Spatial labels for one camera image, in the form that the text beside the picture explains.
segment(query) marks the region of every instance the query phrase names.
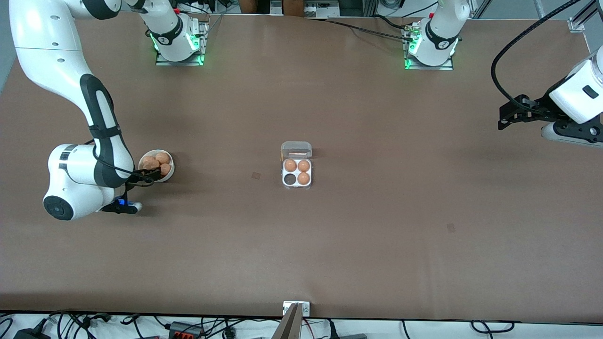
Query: clear plastic egg carton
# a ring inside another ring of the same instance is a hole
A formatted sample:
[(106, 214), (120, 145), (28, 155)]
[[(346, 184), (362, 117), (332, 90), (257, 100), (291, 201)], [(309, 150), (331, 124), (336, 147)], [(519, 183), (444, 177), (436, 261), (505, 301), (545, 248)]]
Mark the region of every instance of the clear plastic egg carton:
[(286, 141), (280, 147), (281, 182), (286, 188), (309, 189), (312, 185), (312, 145)]

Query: table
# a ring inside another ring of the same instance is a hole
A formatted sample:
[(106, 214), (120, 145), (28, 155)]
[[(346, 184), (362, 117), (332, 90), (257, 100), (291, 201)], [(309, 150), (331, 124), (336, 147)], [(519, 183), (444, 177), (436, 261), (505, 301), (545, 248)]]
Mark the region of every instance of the table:
[[(297, 299), (318, 317), (600, 321), (600, 151), (546, 141), (538, 122), (496, 129), (490, 63), (530, 23), (468, 21), (446, 72), (404, 70), (395, 40), (271, 16), (225, 16), (203, 67), (155, 67), (135, 14), (79, 22), (135, 161), (164, 148), (176, 171), (132, 191), (138, 215), (52, 219), (48, 154), (89, 134), (15, 63), (0, 309), (279, 315)], [(500, 80), (537, 98), (587, 55), (547, 22)], [(291, 140), (314, 147), (310, 190), (279, 182)]]

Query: brown egg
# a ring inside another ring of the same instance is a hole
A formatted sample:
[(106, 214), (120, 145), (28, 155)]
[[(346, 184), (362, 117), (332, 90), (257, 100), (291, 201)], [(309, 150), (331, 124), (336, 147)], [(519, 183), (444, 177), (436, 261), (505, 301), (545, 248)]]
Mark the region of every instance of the brown egg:
[(149, 162), (145, 162), (142, 164), (142, 169), (143, 170), (154, 170), (157, 167), (159, 167), (159, 161), (153, 159)]
[(169, 155), (167, 153), (161, 152), (155, 155), (155, 159), (159, 161), (159, 163), (169, 163)]
[(168, 163), (162, 163), (160, 168), (162, 177), (167, 176), (168, 173), (172, 170), (172, 166), (170, 166)]
[(149, 162), (151, 160), (155, 160), (155, 157), (145, 156), (145, 157), (142, 158), (142, 163), (147, 163), (147, 162)]
[(296, 168), (297, 168), (297, 164), (295, 163), (295, 160), (293, 160), (293, 159), (285, 160), (285, 170), (287, 172), (293, 172), (293, 171), (295, 171)]
[(297, 168), (302, 172), (307, 172), (310, 169), (310, 163), (307, 160), (302, 160), (297, 164)]
[(302, 172), (299, 176), (297, 176), (297, 182), (300, 185), (307, 185), (310, 182), (310, 175), (308, 173)]

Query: bowl of eggs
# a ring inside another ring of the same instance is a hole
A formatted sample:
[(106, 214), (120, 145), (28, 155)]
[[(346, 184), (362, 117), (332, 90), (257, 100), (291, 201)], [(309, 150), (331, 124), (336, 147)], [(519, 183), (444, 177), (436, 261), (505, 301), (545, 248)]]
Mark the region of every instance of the bowl of eggs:
[(174, 174), (174, 159), (172, 155), (164, 150), (153, 150), (146, 152), (138, 162), (139, 170), (152, 171), (161, 170), (161, 179), (155, 182), (164, 182)]

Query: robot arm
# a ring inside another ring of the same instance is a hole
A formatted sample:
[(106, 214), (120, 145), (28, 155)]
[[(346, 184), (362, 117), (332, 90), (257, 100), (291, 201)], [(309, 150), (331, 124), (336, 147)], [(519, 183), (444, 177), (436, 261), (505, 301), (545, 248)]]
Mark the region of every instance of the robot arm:
[(418, 23), (420, 35), (409, 53), (428, 66), (445, 63), (454, 53), (469, 12), (467, 0), (439, 0), (433, 16)]
[[(128, 3), (139, 7), (166, 59), (181, 61), (198, 49), (187, 36), (190, 18), (177, 16), (168, 0)], [(64, 144), (50, 154), (43, 204), (59, 220), (100, 211), (124, 194), (134, 171), (111, 96), (86, 64), (74, 22), (110, 19), (120, 9), (121, 0), (10, 0), (13, 41), (25, 75), (77, 105), (94, 139), (94, 146)]]
[(549, 121), (541, 129), (548, 140), (603, 148), (603, 46), (579, 62), (561, 81), (537, 100), (527, 95), (515, 97), (500, 107), (498, 129), (515, 122)]

